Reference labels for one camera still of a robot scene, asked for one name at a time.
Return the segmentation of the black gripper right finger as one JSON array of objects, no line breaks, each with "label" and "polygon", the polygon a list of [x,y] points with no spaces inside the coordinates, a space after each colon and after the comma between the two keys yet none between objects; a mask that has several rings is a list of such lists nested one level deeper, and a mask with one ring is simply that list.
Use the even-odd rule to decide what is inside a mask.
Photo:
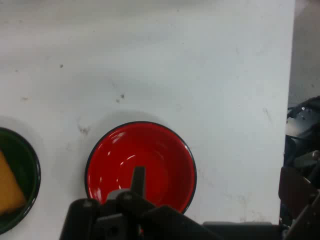
[{"label": "black gripper right finger", "polygon": [[140,225],[146,240],[214,240],[216,235],[169,206],[156,207],[140,196]]}]

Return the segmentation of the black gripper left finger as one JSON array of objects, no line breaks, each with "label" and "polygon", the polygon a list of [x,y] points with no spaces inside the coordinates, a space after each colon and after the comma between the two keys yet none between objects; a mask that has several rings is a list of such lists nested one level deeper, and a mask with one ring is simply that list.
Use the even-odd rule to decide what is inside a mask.
[{"label": "black gripper left finger", "polygon": [[130,203],[139,193],[139,167],[132,174],[130,188],[112,191],[105,204],[82,198],[69,206],[61,240],[138,240],[139,225],[121,203]]}]

